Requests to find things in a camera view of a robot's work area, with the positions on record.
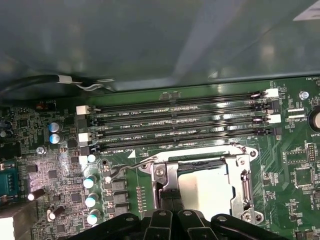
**black dimm slot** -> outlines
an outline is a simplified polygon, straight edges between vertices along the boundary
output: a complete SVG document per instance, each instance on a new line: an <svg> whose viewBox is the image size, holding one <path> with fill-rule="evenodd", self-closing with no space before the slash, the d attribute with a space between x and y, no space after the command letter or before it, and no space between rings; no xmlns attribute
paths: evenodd
<svg viewBox="0 0 320 240"><path fill-rule="evenodd" d="M259 92L252 93L244 93L244 94L234 94L234 95L224 95L224 96L205 96L205 97L195 97L195 98L183 98L183 99L171 99L171 100L159 100L148 103L136 103L131 105L113 105L113 106L101 106L99 107L102 111L111 111L115 110L133 110L133 109L142 109L146 108L161 108L170 105L181 105L181 104L198 104L202 102L225 102L225 101L235 101L235 100L251 100L253 99L251 96L254 94L258 94Z"/></svg>
<svg viewBox="0 0 320 240"><path fill-rule="evenodd" d="M252 110L252 107L241 107L241 108L228 108L228 109L221 109L221 110L209 110L209 111L203 111L199 112L198 114L195 114L194 112L191 113L184 113L182 115L175 115L175 114L170 114L173 116L168 116L168 117L162 117L162 118L156 118L152 119L152 122L161 122L161 121L168 121L168 120L179 120L179 119L184 119L184 118L203 118L203 117L210 117L212 115L218 115L218 114L239 114L239 113L257 113ZM122 124L122 125L130 125L130 124L139 124L141 123L141 120L134 119L134 120L129 120L129 121L109 121L107 119L99 119L98 124L105 124L107 123L108 126L112 126L113 123L116 125Z"/></svg>
<svg viewBox="0 0 320 240"><path fill-rule="evenodd" d="M188 111L176 111L176 112L156 112L156 113L148 113L143 115L127 115L127 116L116 116L116 117L98 117L97 121L99 123L118 123L119 121L130 121L131 119L134 121L140 121L147 118L154 117L165 117L171 116L172 118L189 116L194 114L205 114L205 113L214 113L215 111L244 111L244 110L252 110L251 106L234 106L234 107L226 107L226 108L212 108L208 110L197 109L197 110L188 110Z"/></svg>
<svg viewBox="0 0 320 240"><path fill-rule="evenodd" d="M215 138L215 137L223 137L223 136L229 136L230 134L240 134L245 132L255 132L252 128L247 129L241 129L241 130L230 130L230 131L220 131L220 132L211 132L211 133L204 133L204 134L193 134L190 136L176 136L176 137L164 137L162 139L158 139L156 143L174 143L174 142L180 142L180 141L191 141L191 140L197 140L197 139L205 139L205 138ZM155 139L146 139L146 140L136 140L136 141L127 141L127 142L114 142L114 143L107 143L107 144L101 144L101 147L106 148L119 148L119 147L129 147L129 146L143 146L144 144L152 144L155 143Z"/></svg>
<svg viewBox="0 0 320 240"><path fill-rule="evenodd" d="M248 117L246 119L239 118L238 120L232 119L231 121L219 121L219 122L217 121L217 122L199 124L199 125L195 125L195 126L192 126L192 127L188 126L188 128L175 127L174 129L173 128L169 128L168 130L161 129L160 131L155 131L153 129L152 131L145 131L145 132L138 130L138 131L127 133L127 134L110 135L109 133L101 132L101 133L99 133L99 135L102 135L102 136L99 136L98 139L99 140L103 140L105 138L108 138L108 139L128 138L128 137L136 137L136 136L149 135L149 134L158 135L158 134L170 133L170 131L171 132L198 131L198 130L201 130L203 128L221 128L221 127L228 127L228 126L232 126L232 125L252 124L253 120L254 120L253 117Z"/></svg>
<svg viewBox="0 0 320 240"><path fill-rule="evenodd" d="M229 133L226 135L216 135L216 136L209 136L209 137L203 137L203 138L196 138L196 139L182 139L182 140L172 140L172 141L157 141L157 142L152 142L152 141L148 141L145 143L138 143L138 144L133 144L132 141L127 142L124 145L116 145L116 144L109 144L109 146L105 146L105 145L100 145L100 149L101 151L103 150L121 150L121 149L134 149L134 148L147 148L147 147L158 147L158 146L162 146L162 145L173 145L173 144L188 144L192 141L195 140L202 140L202 141L212 141L212 140L220 140L220 139L227 139L227 138L240 138L240 137L247 137L247 136L252 136L254 135L256 132L255 130L251 130L251 131L242 131L242 132L234 132L234 133Z"/></svg>
<svg viewBox="0 0 320 240"><path fill-rule="evenodd" d="M232 119L226 119L224 120L225 123L229 123L229 120L231 121L253 121L255 117L238 117L238 118L232 118ZM185 122L185 123L177 123L172 125L159 125L159 126L145 126L145 127L139 127L139 128L125 128L122 129L121 132L125 132L127 134L130 133L144 133L148 131L165 131L165 130L179 130L180 128L186 128L186 127L206 127L210 125L214 125L218 122L221 122L221 120L212 120L212 121L202 121L202 122ZM116 134L119 133L119 130L103 130L98 131L98 134Z"/></svg>

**green circuit board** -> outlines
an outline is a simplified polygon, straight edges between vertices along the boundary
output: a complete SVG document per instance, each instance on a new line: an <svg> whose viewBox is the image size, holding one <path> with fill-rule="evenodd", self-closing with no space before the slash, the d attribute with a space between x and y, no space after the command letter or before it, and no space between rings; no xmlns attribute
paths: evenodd
<svg viewBox="0 0 320 240"><path fill-rule="evenodd" d="M87 216L92 209L85 205L85 199L93 192L99 196L94 206L101 213L98 224L125 212L142 218L145 211L153 209L151 176L138 169L126 170L116 179L118 184L105 182L114 166L134 165L164 151L234 142L259 152L250 166L254 208L264 215L259 227L292 240L320 239L320 133L309 123L310 114L320 105L319 88L320 77L297 77L49 99L30 102L30 107L4 109L2 119L12 123L14 137L3 139L2 143L18 140L21 146L20 156L11 155L5 159L16 161L18 166L18 197L25 199L30 191L38 188L47 192L37 200L39 222L32 228L33 240L63 240L90 228ZM230 135L220 134L226 130L224 126L220 130L221 126L216 125L213 130L210 125L201 128L196 125L197 121L215 120L214 114L208 113L213 102L206 98L267 89L278 90L279 106L272 110L272 114L281 116L280 123L233 124L237 125L237 131ZM308 93L306 99L302 99L302 92ZM194 101L180 105L180 100L190 99ZM264 100L254 101L261 104ZM252 104L242 100L241 96L233 102L235 110L242 104ZM153 103L168 106L152 109ZM76 114L77 106L94 106L94 109L105 111L95 111L89 118L82 118ZM164 115L174 111L182 116ZM241 108L238 115L236 111L230 115L234 119L261 117L266 111L247 113L247 109ZM184 122L177 121L184 115ZM96 119L104 127L92 126ZM172 136L172 130L160 127L172 125L173 120L176 121L174 137L168 137ZM84 121L88 125L80 126ZM48 125L52 122L63 126L60 134L64 140L58 144L50 143ZM146 134L138 134L142 128ZM266 128L277 131L255 134L257 129ZM92 148L99 146L99 151L94 151L96 160L83 164L81 156L86 146L81 146L78 136L89 131L104 137L96 138L96 143L90 145ZM45 147L45 154L36 152L39 146ZM89 175L95 175L97 181L93 188L86 189L83 180ZM117 200L115 193L121 195ZM48 220L48 207L58 205L65 206L64 213L54 221Z"/></svg>

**integrated circuit chip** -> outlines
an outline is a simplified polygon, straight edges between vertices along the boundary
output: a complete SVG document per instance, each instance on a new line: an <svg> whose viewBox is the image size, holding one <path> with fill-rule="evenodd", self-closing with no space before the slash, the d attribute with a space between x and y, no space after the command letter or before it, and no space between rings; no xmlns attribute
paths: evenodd
<svg viewBox="0 0 320 240"><path fill-rule="evenodd" d="M25 127L28 127L28 120L27 119L20 119L19 120L19 127L20 128L25 128Z"/></svg>
<svg viewBox="0 0 320 240"><path fill-rule="evenodd" d="M72 202L79 202L79 201L81 201L81 195L80 195L80 193L72 193L72 194L71 194L71 201L72 201Z"/></svg>
<svg viewBox="0 0 320 240"><path fill-rule="evenodd" d="M67 142L67 146L68 148L72 149L72 148L76 148L78 146L78 142L75 139L70 139Z"/></svg>
<svg viewBox="0 0 320 240"><path fill-rule="evenodd" d="M301 167L294 170L295 186L302 188L313 183L313 169L312 167Z"/></svg>
<svg viewBox="0 0 320 240"><path fill-rule="evenodd" d="M125 179L115 179L112 183L113 191L121 191L126 188L126 180Z"/></svg>
<svg viewBox="0 0 320 240"><path fill-rule="evenodd" d="M127 191L116 191L113 194L113 201L115 204L125 203L127 201Z"/></svg>
<svg viewBox="0 0 320 240"><path fill-rule="evenodd" d="M26 166L26 171L28 173L37 173L38 172L38 166L37 165L29 165L29 166Z"/></svg>
<svg viewBox="0 0 320 240"><path fill-rule="evenodd" d="M112 189L112 184L111 184L111 183L105 183L105 184L103 185L103 187L104 187L105 189Z"/></svg>
<svg viewBox="0 0 320 240"><path fill-rule="evenodd" d="M58 226L56 226L56 231L58 232L58 234L60 234L60 233L65 233L66 232L66 227L65 227L65 225L58 225Z"/></svg>
<svg viewBox="0 0 320 240"><path fill-rule="evenodd" d="M72 157L70 158L70 161L71 161L72 164L78 164L78 163L79 163L79 157L77 157L77 156L72 156Z"/></svg>
<svg viewBox="0 0 320 240"><path fill-rule="evenodd" d="M53 201L60 201L60 195L54 195L53 197L52 197L52 199L53 199Z"/></svg>
<svg viewBox="0 0 320 240"><path fill-rule="evenodd" d="M128 203L119 203L115 205L114 213L116 216L121 214L127 214L129 212L129 204Z"/></svg>
<svg viewBox="0 0 320 240"><path fill-rule="evenodd" d="M107 209L106 209L106 213L107 214L113 214L115 212L115 208L114 207L108 207Z"/></svg>
<svg viewBox="0 0 320 240"><path fill-rule="evenodd" d="M49 179L56 179L57 178L57 170L50 170L48 171Z"/></svg>

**microchip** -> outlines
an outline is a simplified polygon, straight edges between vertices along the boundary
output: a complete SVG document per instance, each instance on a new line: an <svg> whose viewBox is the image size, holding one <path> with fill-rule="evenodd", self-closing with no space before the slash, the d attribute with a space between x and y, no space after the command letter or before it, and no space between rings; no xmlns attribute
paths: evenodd
<svg viewBox="0 0 320 240"><path fill-rule="evenodd" d="M113 191L121 191L126 188L126 180L125 179L115 179L112 183Z"/></svg>
<svg viewBox="0 0 320 240"><path fill-rule="evenodd" d="M56 179L57 178L57 170L50 170L48 171L49 179Z"/></svg>
<svg viewBox="0 0 320 240"><path fill-rule="evenodd" d="M161 94L160 96L160 100L169 100L170 99L170 94L167 92L164 92L163 94Z"/></svg>
<svg viewBox="0 0 320 240"><path fill-rule="evenodd" d="M106 209L106 213L107 214L113 214L115 212L115 208L114 207L109 207Z"/></svg>
<svg viewBox="0 0 320 240"><path fill-rule="evenodd" d="M28 127L28 120L27 119L20 119L19 120L19 127L20 128L25 128L25 127Z"/></svg>
<svg viewBox="0 0 320 240"><path fill-rule="evenodd" d="M67 146L68 148L72 149L72 148L76 148L78 146L78 142L75 139L70 139L67 142Z"/></svg>
<svg viewBox="0 0 320 240"><path fill-rule="evenodd" d="M302 188L313 183L312 167L300 167L294 170L295 186Z"/></svg>
<svg viewBox="0 0 320 240"><path fill-rule="evenodd" d="M82 156L90 155L90 147L88 147L88 146L80 147L80 155L82 155Z"/></svg>
<svg viewBox="0 0 320 240"><path fill-rule="evenodd" d="M306 240L314 240L314 231L306 230L304 233L305 233Z"/></svg>
<svg viewBox="0 0 320 240"><path fill-rule="evenodd" d="M115 204L125 203L127 201L127 191L116 191L113 194L113 201Z"/></svg>
<svg viewBox="0 0 320 240"><path fill-rule="evenodd" d="M114 200L114 196L105 196L105 197L104 197L104 200L105 200L106 202L113 201L113 200Z"/></svg>
<svg viewBox="0 0 320 240"><path fill-rule="evenodd" d="M111 172L110 171L103 171L101 173L102 177L109 177L111 175Z"/></svg>
<svg viewBox="0 0 320 240"><path fill-rule="evenodd" d="M56 226L56 231L59 233L64 233L66 231L65 225Z"/></svg>
<svg viewBox="0 0 320 240"><path fill-rule="evenodd" d="M72 193L72 194L71 194L71 201L72 201L72 202L79 202L79 201L81 201L81 195L80 195L80 193Z"/></svg>
<svg viewBox="0 0 320 240"><path fill-rule="evenodd" d="M297 215L295 215L295 214L290 215L290 220L291 221L296 221L297 220Z"/></svg>
<svg viewBox="0 0 320 240"><path fill-rule="evenodd" d="M115 205L114 213L116 216L121 214L127 214L129 212L129 204L128 203L119 203Z"/></svg>
<svg viewBox="0 0 320 240"><path fill-rule="evenodd" d="M53 199L53 201L60 201L60 195L54 195L53 197L52 197L52 199Z"/></svg>
<svg viewBox="0 0 320 240"><path fill-rule="evenodd" d="M74 125L74 124L75 124L75 119L72 116L66 117L64 119L64 125L69 126L69 125Z"/></svg>
<svg viewBox="0 0 320 240"><path fill-rule="evenodd" d="M103 185L104 189L112 189L112 184L111 183L105 183Z"/></svg>
<svg viewBox="0 0 320 240"><path fill-rule="evenodd" d="M79 119L77 121L77 125L79 129L85 129L88 127L88 121L87 119Z"/></svg>
<svg viewBox="0 0 320 240"><path fill-rule="evenodd" d="M26 170L28 173L37 173L38 166L37 165L29 165L29 166L26 166Z"/></svg>
<svg viewBox="0 0 320 240"><path fill-rule="evenodd" d="M296 240L304 240L304 234L300 231L296 231L295 238L296 238Z"/></svg>
<svg viewBox="0 0 320 240"><path fill-rule="evenodd" d="M116 169L111 169L111 173L113 174L114 172L116 171ZM119 174L116 176L116 178L123 178L125 176L125 171L124 170L122 170L122 171L120 171L119 172Z"/></svg>
<svg viewBox="0 0 320 240"><path fill-rule="evenodd" d="M79 163L79 158L77 156L72 156L70 158L70 160L71 160L72 164L78 164Z"/></svg>
<svg viewBox="0 0 320 240"><path fill-rule="evenodd" d="M316 189L313 191L313 198L320 199L320 189Z"/></svg>
<svg viewBox="0 0 320 240"><path fill-rule="evenodd" d="M171 93L172 99L178 99L180 97L181 97L180 92L175 91L175 92Z"/></svg>
<svg viewBox="0 0 320 240"><path fill-rule="evenodd" d="M262 182L263 182L263 185L264 185L264 186L271 184L270 179L263 179Z"/></svg>

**screw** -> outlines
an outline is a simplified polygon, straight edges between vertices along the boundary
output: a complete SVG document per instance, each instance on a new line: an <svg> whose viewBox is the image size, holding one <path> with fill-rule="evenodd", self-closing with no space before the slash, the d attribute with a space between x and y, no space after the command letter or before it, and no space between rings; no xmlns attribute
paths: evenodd
<svg viewBox="0 0 320 240"><path fill-rule="evenodd" d="M184 214L185 216L191 216L191 215L192 215L192 212L190 212L190 211L184 211L183 214Z"/></svg>
<svg viewBox="0 0 320 240"><path fill-rule="evenodd" d="M255 220L256 220L256 221L260 222L261 219L262 219L262 217L261 217L260 215L255 216Z"/></svg>
<svg viewBox="0 0 320 240"><path fill-rule="evenodd" d="M39 155L44 155L47 153L47 149L44 146L38 146L35 152Z"/></svg>
<svg viewBox="0 0 320 240"><path fill-rule="evenodd" d="M155 170L155 175L157 175L158 177L162 177L164 174L165 174L165 170L163 170L163 168L161 168L161 167L158 167Z"/></svg>
<svg viewBox="0 0 320 240"><path fill-rule="evenodd" d="M218 216L217 219L220 221L220 222L225 222L227 221L227 218L225 216Z"/></svg>
<svg viewBox="0 0 320 240"><path fill-rule="evenodd" d="M251 222L251 214L246 212L245 214L243 214L242 219L246 222Z"/></svg>
<svg viewBox="0 0 320 240"><path fill-rule="evenodd" d="M301 92L299 93L299 98L300 98L301 100L306 100L306 99L309 98L309 93L308 93L307 91L301 91Z"/></svg>
<svg viewBox="0 0 320 240"><path fill-rule="evenodd" d="M256 153L255 151L251 151L251 152L250 152L250 156L251 156L251 157L255 157L256 154L257 154L257 153Z"/></svg>

